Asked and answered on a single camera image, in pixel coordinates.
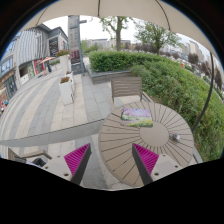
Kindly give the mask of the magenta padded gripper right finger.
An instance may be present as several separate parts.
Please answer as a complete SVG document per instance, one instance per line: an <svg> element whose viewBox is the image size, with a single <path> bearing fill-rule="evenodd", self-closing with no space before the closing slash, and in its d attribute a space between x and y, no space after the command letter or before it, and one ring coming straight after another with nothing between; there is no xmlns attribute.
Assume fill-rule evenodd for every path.
<svg viewBox="0 0 224 224"><path fill-rule="evenodd" d="M167 154L158 155L136 143L132 144L132 155L144 185L148 185L182 169Z"/></svg>

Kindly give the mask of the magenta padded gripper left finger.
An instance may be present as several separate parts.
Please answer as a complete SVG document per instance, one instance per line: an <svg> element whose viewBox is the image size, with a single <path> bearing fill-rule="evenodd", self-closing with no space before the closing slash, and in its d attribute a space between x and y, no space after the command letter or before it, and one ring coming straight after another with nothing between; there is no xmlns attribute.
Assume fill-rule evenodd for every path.
<svg viewBox="0 0 224 224"><path fill-rule="evenodd" d="M91 145L86 144L66 155L51 159L43 166L43 169L79 185L83 178L90 155Z"/></svg>

